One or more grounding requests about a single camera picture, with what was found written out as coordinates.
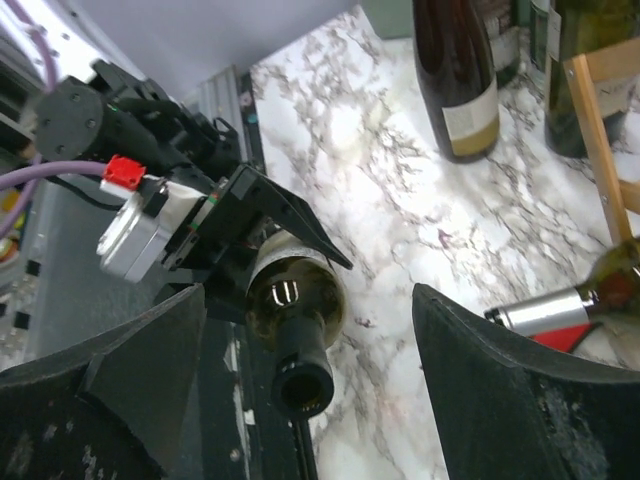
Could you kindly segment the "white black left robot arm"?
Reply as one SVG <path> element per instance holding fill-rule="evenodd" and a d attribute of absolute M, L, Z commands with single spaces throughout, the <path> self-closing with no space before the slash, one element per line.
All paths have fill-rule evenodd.
<path fill-rule="evenodd" d="M 36 108 L 32 165 L 3 187 L 80 174 L 122 199 L 97 244 L 103 271 L 137 282 L 193 272 L 132 321 L 1 375 L 5 479 L 164 479 L 176 461 L 209 319 L 247 326 L 274 355 L 272 405 L 290 422 L 298 475 L 317 475 L 310 418 L 334 395 L 327 349 L 346 317 L 350 260 L 305 200 L 225 153 L 219 130 L 152 80 L 94 62 Z"/>

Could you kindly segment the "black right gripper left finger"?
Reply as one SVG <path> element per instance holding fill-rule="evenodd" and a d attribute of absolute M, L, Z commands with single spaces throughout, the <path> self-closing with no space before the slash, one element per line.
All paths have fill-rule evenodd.
<path fill-rule="evenodd" d="M 196 375 L 204 288 L 1 373 L 4 479 L 165 479 Z"/>

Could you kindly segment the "green bottle Italia label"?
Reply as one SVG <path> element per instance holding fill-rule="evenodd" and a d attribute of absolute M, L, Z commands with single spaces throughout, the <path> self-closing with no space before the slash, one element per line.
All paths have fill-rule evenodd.
<path fill-rule="evenodd" d="M 499 89 L 506 86 L 519 70 L 520 42 L 516 4 L 512 0 L 477 2 L 489 38 Z"/>

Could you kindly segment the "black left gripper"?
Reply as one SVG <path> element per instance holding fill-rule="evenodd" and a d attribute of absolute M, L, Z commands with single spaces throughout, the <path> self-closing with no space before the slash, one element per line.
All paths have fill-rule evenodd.
<path fill-rule="evenodd" d="M 189 270 L 209 300 L 244 296 L 257 249 L 273 222 L 338 265 L 353 268 L 309 204 L 251 166 L 214 179 L 196 167 L 178 167 L 170 180 L 188 187 L 195 203 L 179 217 L 159 263 L 170 271 Z"/>

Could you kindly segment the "dark red wine bottle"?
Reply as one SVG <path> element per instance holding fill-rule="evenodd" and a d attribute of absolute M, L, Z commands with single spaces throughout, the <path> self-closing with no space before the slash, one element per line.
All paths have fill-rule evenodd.
<path fill-rule="evenodd" d="M 468 0 L 412 3 L 418 84 L 441 154 L 475 162 L 499 136 L 497 75 L 483 18 Z"/>

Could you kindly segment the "green bottle white label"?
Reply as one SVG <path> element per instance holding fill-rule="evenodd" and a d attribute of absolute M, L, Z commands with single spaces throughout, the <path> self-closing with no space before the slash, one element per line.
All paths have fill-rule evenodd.
<path fill-rule="evenodd" d="M 246 322 L 275 355 L 271 399 L 285 417 L 307 420 L 331 403 L 326 350 L 346 317 L 346 292 L 323 254 L 285 231 L 265 241 L 246 291 Z"/>

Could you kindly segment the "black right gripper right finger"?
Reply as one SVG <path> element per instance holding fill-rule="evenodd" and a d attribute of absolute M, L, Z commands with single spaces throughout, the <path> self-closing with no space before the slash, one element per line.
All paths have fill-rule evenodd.
<path fill-rule="evenodd" d="M 638 478 L 638 372 L 547 348 L 424 284 L 412 318 L 450 478 Z"/>

